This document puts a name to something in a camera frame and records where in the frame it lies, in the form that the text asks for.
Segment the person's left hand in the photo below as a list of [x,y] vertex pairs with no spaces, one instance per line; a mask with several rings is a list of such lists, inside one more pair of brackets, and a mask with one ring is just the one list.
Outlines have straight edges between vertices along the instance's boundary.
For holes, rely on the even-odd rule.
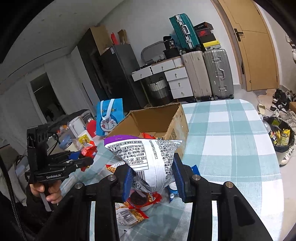
[[49,184],[47,191],[42,183],[30,184],[30,190],[36,197],[40,197],[40,194],[46,191],[48,192],[46,200],[52,204],[58,204],[62,200],[62,193],[60,189],[61,183],[61,180],[57,180],[54,183]]

